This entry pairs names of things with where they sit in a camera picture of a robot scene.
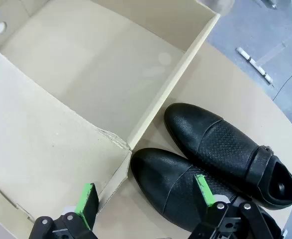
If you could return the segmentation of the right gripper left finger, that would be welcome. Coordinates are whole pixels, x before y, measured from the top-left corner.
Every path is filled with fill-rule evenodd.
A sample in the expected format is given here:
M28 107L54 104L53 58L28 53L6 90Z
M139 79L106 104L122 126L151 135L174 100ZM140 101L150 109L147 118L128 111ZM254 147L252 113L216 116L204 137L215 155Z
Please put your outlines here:
M96 239L93 233L99 199L93 183L84 186L74 212L68 212L53 220L49 216L38 217L30 233L30 239Z

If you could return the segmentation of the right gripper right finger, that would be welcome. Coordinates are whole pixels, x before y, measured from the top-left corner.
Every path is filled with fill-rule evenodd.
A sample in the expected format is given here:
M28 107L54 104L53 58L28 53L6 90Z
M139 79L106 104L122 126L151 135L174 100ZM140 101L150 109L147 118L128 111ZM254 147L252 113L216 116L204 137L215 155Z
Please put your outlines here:
M276 221L252 201L238 206L216 201L203 175L193 179L198 212L204 213L190 234L191 239L283 239Z

